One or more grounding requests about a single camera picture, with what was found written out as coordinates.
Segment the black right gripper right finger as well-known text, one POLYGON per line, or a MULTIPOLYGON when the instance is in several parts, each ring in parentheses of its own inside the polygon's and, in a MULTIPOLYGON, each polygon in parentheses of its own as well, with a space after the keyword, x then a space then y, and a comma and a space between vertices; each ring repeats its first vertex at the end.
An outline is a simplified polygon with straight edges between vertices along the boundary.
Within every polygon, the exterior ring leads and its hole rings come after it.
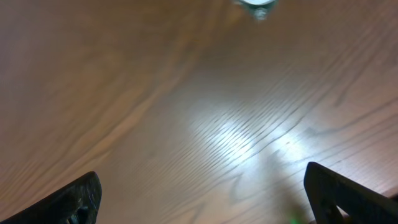
POLYGON ((397 223, 397 197, 387 198, 316 162, 309 162, 304 187, 317 223, 397 223))

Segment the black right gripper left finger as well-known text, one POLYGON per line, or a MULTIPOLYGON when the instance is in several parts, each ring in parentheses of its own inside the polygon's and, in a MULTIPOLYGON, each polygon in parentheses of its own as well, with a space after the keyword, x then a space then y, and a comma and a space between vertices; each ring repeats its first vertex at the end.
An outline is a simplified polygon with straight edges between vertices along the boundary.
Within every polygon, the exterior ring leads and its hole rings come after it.
POLYGON ((102 188, 96 172, 88 172, 1 224, 95 224, 102 188))

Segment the dark snack packet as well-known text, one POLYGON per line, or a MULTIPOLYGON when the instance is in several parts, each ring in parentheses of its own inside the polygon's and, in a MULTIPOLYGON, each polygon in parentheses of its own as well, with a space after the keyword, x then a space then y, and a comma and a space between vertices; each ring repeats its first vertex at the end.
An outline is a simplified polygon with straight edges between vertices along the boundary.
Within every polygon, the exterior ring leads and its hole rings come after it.
POLYGON ((263 21, 278 3, 278 0, 233 0, 247 11, 255 20, 263 21))

